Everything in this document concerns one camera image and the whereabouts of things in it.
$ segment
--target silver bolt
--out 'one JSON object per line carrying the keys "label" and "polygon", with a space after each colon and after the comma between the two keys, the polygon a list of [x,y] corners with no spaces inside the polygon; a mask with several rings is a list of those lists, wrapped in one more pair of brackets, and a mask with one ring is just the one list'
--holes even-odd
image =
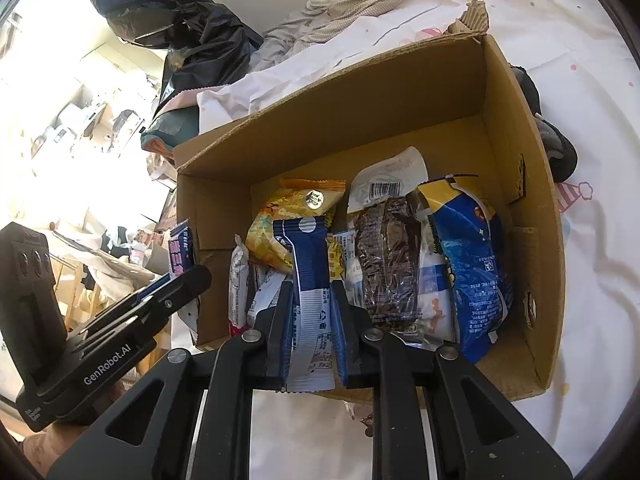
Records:
{"label": "silver bolt", "polygon": [[368,339],[369,341],[380,341],[384,332],[379,328],[367,328],[364,332],[364,339]]}
{"label": "silver bolt", "polygon": [[257,341],[260,341],[261,337],[262,332],[260,332],[259,330],[247,330],[246,332],[242,333],[242,339],[247,343],[255,343]]}
{"label": "silver bolt", "polygon": [[187,352],[184,348],[175,348],[166,355],[166,358],[170,363],[176,365],[184,361],[187,358],[187,355],[189,355],[189,352]]}
{"label": "silver bolt", "polygon": [[438,349],[438,354],[447,361],[455,361],[458,358],[458,351],[449,345],[441,346]]}

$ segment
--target torn cardboard corner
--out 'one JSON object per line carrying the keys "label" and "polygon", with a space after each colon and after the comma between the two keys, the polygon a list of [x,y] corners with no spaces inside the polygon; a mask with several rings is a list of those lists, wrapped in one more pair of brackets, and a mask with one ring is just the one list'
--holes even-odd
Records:
{"label": "torn cardboard corner", "polygon": [[[549,387],[564,309],[559,215],[533,117],[487,27],[484,4],[471,2],[447,34],[354,64],[181,145],[178,220],[191,219],[214,275],[201,297],[198,345],[226,337],[234,235],[246,235],[281,178],[351,182],[415,146],[430,178],[479,175],[506,231],[514,308],[479,368],[510,399]],[[346,200],[336,228],[345,211]],[[534,323],[525,304],[535,304]],[[368,390],[329,395],[370,399]]]}

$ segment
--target barcode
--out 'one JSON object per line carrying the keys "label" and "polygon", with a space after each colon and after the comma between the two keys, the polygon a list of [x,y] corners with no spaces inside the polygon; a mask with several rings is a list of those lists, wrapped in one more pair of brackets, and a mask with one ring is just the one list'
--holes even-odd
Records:
{"label": "barcode", "polygon": [[369,184],[369,201],[383,196],[399,196],[401,182],[375,182]]}

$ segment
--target gray and black object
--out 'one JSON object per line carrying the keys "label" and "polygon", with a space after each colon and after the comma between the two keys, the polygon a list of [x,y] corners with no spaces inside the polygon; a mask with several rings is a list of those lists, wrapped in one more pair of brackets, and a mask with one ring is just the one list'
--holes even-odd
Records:
{"label": "gray and black object", "polygon": [[[292,284],[283,283],[277,305],[258,314],[254,329],[217,351],[171,350],[57,460],[47,480],[247,480],[253,390],[286,384],[291,295]],[[572,478],[455,346],[408,347],[348,305],[341,282],[332,283],[332,295],[344,384],[374,389],[373,480],[430,478],[416,387],[427,399],[437,479]]]}
{"label": "gray and black object", "polygon": [[67,334],[53,292],[44,234],[11,223],[0,231],[0,330],[24,382],[16,399],[32,431],[52,422],[91,424],[108,390],[155,347],[169,316],[205,292],[211,275],[195,266],[163,276]]}

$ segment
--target blue and yellow snack bag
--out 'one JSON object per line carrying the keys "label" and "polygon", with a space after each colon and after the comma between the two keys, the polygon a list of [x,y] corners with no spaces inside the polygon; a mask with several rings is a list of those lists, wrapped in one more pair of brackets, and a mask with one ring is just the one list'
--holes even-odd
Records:
{"label": "blue and yellow snack bag", "polygon": [[502,225],[476,175],[452,175],[417,187],[449,264],[462,353],[478,362],[497,340],[513,301],[502,264]]}

